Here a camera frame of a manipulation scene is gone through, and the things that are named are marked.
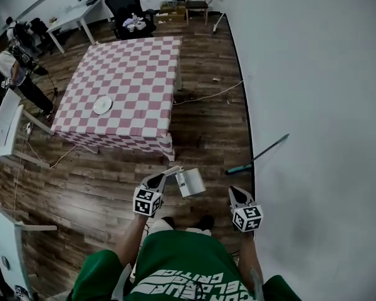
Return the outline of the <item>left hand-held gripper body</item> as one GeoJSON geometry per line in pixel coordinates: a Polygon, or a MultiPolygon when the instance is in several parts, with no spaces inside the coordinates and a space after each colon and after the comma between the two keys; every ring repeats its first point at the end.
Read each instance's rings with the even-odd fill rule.
{"type": "Polygon", "coordinates": [[[133,212],[153,218],[162,205],[163,194],[136,187],[133,195],[133,212]]]}

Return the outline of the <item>wooden chair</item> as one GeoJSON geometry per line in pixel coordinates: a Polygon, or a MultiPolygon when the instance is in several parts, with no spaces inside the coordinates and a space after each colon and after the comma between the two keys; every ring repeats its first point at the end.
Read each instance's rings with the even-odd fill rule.
{"type": "Polygon", "coordinates": [[[206,0],[185,0],[185,20],[189,24],[189,12],[203,12],[204,21],[207,24],[209,5],[206,0]]]}

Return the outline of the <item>white long-handled tool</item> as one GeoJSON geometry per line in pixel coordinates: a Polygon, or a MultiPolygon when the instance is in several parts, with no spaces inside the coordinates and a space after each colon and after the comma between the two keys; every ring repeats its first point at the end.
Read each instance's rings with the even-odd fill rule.
{"type": "Polygon", "coordinates": [[[219,27],[219,24],[224,19],[225,15],[226,15],[225,13],[222,13],[220,15],[219,19],[217,20],[217,22],[213,25],[213,27],[212,27],[212,34],[216,34],[217,29],[219,27]]]}

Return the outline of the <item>person's right forearm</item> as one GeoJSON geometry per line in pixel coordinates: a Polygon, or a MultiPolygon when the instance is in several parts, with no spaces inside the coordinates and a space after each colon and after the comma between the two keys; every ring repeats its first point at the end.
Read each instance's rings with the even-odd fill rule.
{"type": "Polygon", "coordinates": [[[254,270],[261,283],[263,283],[264,278],[261,265],[258,260],[254,234],[254,231],[241,234],[238,268],[245,282],[251,283],[251,270],[254,270]]]}

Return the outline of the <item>green printed t-shirt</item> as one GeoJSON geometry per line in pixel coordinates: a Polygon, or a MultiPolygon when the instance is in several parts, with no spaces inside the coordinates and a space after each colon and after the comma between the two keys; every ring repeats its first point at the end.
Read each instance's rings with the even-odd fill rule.
{"type": "Polygon", "coordinates": [[[135,280],[111,250],[90,255],[67,301],[301,301],[279,276],[248,289],[238,266],[215,238],[167,230],[148,235],[135,280]]]}

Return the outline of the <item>white round plate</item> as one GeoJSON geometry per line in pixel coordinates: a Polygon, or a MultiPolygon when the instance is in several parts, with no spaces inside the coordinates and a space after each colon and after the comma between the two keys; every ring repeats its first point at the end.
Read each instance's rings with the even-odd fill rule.
{"type": "Polygon", "coordinates": [[[93,111],[97,115],[103,115],[111,109],[112,103],[113,101],[109,96],[101,96],[93,104],[93,111]]]}

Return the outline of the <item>teal broom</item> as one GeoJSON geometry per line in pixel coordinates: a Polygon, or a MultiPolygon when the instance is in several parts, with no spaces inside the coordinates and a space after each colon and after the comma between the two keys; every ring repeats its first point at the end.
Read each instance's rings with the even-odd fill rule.
{"type": "Polygon", "coordinates": [[[248,164],[242,165],[242,166],[233,167],[231,169],[226,170],[225,171],[225,175],[233,175],[233,174],[237,174],[237,173],[240,173],[240,172],[243,172],[243,171],[250,170],[252,167],[254,167],[254,162],[257,159],[259,159],[260,157],[262,157],[263,155],[265,155],[267,152],[269,152],[271,149],[275,148],[277,145],[280,145],[289,136],[290,136],[289,134],[286,134],[286,135],[282,136],[282,138],[280,138],[279,140],[277,140],[275,143],[271,144],[269,147],[267,147],[265,150],[263,150],[262,152],[260,152],[253,159],[251,159],[251,161],[248,164]]]}

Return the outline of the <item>white desk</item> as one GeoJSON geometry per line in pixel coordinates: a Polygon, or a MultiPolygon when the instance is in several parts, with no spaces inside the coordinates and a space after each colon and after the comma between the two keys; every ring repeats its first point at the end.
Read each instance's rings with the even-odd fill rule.
{"type": "Polygon", "coordinates": [[[88,36],[88,39],[90,40],[91,45],[97,45],[98,42],[91,34],[91,31],[87,25],[86,22],[86,16],[87,14],[92,11],[97,5],[101,5],[102,8],[106,12],[106,19],[110,23],[111,22],[111,12],[108,9],[107,5],[105,4],[105,0],[96,0],[93,4],[87,6],[86,4],[79,5],[72,7],[69,11],[66,13],[61,14],[57,17],[57,20],[54,21],[48,30],[46,31],[51,39],[53,40],[54,44],[57,46],[61,54],[64,54],[65,51],[63,47],[61,46],[58,39],[54,36],[53,32],[57,29],[61,29],[63,26],[66,26],[70,23],[75,23],[78,27],[82,26],[82,28],[85,30],[86,35],[88,36]]]}
{"type": "Polygon", "coordinates": [[[13,154],[18,125],[23,113],[21,98],[7,90],[0,106],[0,157],[13,154]]]}
{"type": "Polygon", "coordinates": [[[24,231],[56,231],[55,225],[32,225],[16,220],[28,217],[23,211],[5,209],[0,204],[0,269],[6,284],[19,298],[31,300],[33,291],[23,258],[22,233],[24,231]]]}

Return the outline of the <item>heap of white household items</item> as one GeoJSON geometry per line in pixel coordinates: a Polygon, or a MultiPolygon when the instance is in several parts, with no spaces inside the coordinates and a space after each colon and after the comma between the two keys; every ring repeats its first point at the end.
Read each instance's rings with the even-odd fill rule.
{"type": "Polygon", "coordinates": [[[135,13],[131,14],[130,18],[127,18],[123,22],[123,27],[129,32],[141,31],[146,27],[146,23],[143,18],[138,17],[135,13]]]}

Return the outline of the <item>cardboard box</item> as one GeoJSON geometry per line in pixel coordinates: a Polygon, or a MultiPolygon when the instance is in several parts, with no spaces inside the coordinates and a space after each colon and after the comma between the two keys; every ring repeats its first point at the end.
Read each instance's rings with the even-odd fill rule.
{"type": "Polygon", "coordinates": [[[162,1],[156,14],[160,21],[186,21],[186,8],[184,1],[162,1]]]}

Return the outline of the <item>person's left forearm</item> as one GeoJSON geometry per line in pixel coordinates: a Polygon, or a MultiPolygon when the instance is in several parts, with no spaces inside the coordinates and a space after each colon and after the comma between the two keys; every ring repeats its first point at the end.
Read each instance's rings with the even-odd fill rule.
{"type": "Polygon", "coordinates": [[[135,264],[148,218],[148,216],[136,214],[120,241],[115,245],[114,252],[123,267],[135,264]]]}

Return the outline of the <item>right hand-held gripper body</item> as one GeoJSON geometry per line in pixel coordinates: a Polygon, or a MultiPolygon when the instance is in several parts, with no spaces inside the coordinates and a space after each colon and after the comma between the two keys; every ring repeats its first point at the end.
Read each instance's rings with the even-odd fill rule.
{"type": "Polygon", "coordinates": [[[232,214],[232,223],[242,233],[252,232],[260,227],[263,216],[260,205],[236,208],[232,214]]]}

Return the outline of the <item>table with pink checkered cloth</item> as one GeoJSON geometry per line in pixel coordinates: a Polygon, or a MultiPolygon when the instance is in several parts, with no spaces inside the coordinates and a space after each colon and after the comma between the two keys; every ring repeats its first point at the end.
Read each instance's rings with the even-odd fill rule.
{"type": "Polygon", "coordinates": [[[159,152],[174,161],[169,132],[174,92],[180,88],[180,36],[90,46],[79,62],[51,129],[67,141],[94,148],[159,152]],[[93,104],[109,96],[111,109],[93,104]]]}

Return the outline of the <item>white long-handled dustpan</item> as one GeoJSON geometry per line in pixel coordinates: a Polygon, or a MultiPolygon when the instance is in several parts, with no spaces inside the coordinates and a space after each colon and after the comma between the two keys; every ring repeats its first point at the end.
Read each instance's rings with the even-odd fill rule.
{"type": "Polygon", "coordinates": [[[166,177],[174,176],[183,198],[203,193],[206,187],[198,168],[185,170],[180,166],[174,166],[164,171],[166,177]]]}

